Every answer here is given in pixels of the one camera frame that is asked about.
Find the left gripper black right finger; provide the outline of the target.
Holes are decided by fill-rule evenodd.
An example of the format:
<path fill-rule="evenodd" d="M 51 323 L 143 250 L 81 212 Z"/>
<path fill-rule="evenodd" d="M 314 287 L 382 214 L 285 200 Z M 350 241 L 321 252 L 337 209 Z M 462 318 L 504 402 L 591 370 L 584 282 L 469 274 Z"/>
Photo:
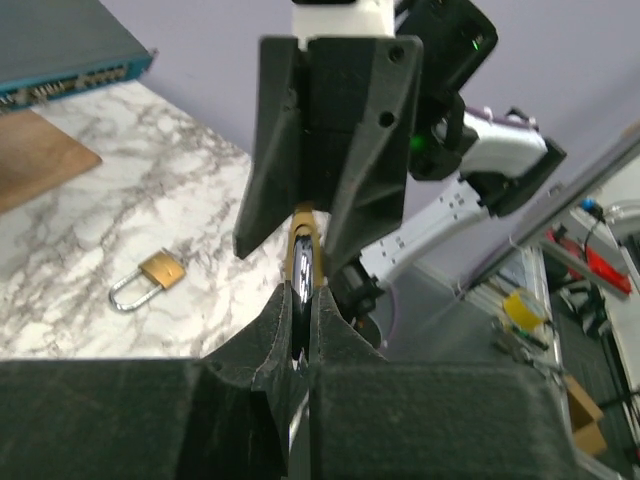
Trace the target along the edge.
<path fill-rule="evenodd" d="M 518 364 L 401 363 L 340 316 L 311 307 L 310 454 L 315 479 L 575 479 L 550 383 Z"/>

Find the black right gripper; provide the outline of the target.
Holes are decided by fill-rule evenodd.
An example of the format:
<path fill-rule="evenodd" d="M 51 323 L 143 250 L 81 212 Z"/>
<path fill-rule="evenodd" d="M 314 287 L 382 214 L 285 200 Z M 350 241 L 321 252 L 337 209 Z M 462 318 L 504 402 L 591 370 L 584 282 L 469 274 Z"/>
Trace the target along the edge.
<path fill-rule="evenodd" d="M 399 227 L 422 42 L 293 36 L 259 44 L 252 166 L 234 228 L 244 259 L 301 205 L 331 208 L 325 271 Z"/>

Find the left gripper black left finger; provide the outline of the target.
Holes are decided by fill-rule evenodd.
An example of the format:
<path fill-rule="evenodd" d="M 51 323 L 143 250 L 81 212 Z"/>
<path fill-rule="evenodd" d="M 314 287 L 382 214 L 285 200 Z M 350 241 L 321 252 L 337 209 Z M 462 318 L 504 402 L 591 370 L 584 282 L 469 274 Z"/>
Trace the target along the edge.
<path fill-rule="evenodd" d="M 201 359 L 1 365 L 5 479 L 277 479 L 287 470 L 292 292 Z"/>

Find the small brass padlock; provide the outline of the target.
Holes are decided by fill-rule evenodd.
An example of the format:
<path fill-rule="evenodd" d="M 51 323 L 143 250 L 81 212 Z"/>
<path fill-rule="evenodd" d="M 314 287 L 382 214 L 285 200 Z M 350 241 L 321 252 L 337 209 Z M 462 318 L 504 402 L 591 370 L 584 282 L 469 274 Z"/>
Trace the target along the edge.
<path fill-rule="evenodd" d="M 310 364 L 311 314 L 316 291 L 324 285 L 320 233 L 311 203 L 294 209 L 285 256 L 285 287 L 289 297 L 291 359 L 297 368 Z"/>

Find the brass long-shackle padlock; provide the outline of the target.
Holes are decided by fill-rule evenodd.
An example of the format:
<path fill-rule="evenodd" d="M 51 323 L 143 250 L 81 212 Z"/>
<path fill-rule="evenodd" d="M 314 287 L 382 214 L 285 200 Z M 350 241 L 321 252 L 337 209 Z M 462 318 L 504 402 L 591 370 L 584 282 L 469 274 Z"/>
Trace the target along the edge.
<path fill-rule="evenodd" d="M 162 291 L 171 289 L 185 276 L 186 268 L 182 262 L 167 250 L 162 249 L 142 261 L 135 270 L 114 283 L 109 289 L 108 299 L 116 311 L 133 312 L 147 304 Z M 152 285 L 151 289 L 133 302 L 119 302 L 116 298 L 119 292 L 138 277 L 144 277 Z"/>

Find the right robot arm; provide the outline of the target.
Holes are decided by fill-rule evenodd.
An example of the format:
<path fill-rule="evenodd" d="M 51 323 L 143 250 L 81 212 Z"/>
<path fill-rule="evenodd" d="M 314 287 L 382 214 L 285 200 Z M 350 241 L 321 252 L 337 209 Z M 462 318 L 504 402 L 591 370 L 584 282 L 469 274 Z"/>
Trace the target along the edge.
<path fill-rule="evenodd" d="M 519 109 L 465 104 L 497 41 L 470 1 L 295 2 L 291 34 L 260 42 L 236 256 L 289 222 L 301 310 L 327 284 L 353 320 L 427 252 L 526 204 L 565 154 Z"/>

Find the yellow tape roll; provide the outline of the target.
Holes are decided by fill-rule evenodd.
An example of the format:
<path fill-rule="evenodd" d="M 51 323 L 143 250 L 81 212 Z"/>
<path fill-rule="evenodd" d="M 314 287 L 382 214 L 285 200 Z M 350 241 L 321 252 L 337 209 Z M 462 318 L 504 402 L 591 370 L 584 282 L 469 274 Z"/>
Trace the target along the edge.
<path fill-rule="evenodd" d="M 517 289 L 510 293 L 503 300 L 502 307 L 508 318 L 527 332 L 533 332 L 549 320 L 545 305 L 525 289 Z"/>

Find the cardboard box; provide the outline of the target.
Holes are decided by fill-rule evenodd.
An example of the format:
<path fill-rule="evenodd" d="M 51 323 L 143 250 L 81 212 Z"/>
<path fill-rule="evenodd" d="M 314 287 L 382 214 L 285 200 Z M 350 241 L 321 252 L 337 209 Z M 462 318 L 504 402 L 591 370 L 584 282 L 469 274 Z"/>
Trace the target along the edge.
<path fill-rule="evenodd" d="M 573 376 L 565 378 L 573 440 L 585 454 L 596 457 L 607 450 L 599 422 L 604 413 Z"/>

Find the wooden board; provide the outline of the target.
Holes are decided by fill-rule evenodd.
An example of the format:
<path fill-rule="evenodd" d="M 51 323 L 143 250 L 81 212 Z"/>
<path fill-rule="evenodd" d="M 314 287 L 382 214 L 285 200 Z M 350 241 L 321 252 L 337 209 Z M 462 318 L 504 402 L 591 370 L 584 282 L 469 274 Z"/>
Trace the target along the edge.
<path fill-rule="evenodd" d="M 1 117 L 1 212 L 6 213 L 95 168 L 102 159 L 42 116 Z"/>

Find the grey network switch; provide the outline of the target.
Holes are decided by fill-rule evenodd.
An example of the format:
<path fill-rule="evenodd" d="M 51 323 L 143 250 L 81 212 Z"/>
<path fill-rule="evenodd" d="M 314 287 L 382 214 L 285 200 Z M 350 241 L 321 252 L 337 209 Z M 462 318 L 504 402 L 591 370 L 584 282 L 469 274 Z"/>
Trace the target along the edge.
<path fill-rule="evenodd" d="M 1 2 L 1 112 L 139 79 L 145 48 L 96 0 Z"/>

